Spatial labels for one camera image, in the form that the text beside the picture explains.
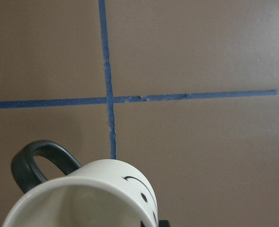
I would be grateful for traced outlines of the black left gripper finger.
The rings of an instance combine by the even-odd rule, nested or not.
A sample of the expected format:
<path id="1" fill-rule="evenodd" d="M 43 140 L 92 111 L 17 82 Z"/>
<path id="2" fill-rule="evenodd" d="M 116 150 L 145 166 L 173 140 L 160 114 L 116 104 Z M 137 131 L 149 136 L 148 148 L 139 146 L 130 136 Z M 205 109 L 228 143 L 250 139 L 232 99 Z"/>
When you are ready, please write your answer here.
<path id="1" fill-rule="evenodd" d="M 159 220 L 158 227 L 170 227 L 170 222 L 168 220 Z"/>

